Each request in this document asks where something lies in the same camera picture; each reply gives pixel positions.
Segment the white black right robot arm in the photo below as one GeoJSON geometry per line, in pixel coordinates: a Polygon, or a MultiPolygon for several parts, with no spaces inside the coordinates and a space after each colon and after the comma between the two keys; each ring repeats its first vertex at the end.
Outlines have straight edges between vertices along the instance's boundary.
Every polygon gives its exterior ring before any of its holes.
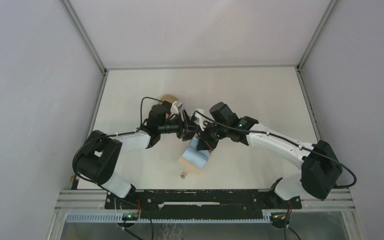
{"type": "Polygon", "coordinates": [[[300,141],[278,133],[249,116],[238,117],[227,104],[219,102],[210,108],[210,117],[201,109],[191,115],[201,128],[201,148],[216,148],[219,140],[229,138],[236,143],[269,151],[292,164],[298,173],[281,177],[273,184],[269,203],[282,208],[289,200],[309,194],[324,200],[343,172],[329,143],[300,141]]]}

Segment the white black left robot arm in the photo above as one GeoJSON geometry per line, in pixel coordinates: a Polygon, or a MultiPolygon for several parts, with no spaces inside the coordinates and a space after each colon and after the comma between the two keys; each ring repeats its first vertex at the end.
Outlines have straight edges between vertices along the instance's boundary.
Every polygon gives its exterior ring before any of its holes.
{"type": "Polygon", "coordinates": [[[138,129],[131,132],[105,134],[94,130],[77,150],[72,169],[81,179],[96,184],[117,196],[117,202],[129,209],[136,203],[135,187],[115,170],[120,154],[149,149],[158,143],[162,134],[176,134],[182,141],[191,140],[206,127],[198,112],[188,115],[185,110],[151,110],[138,129]]]}

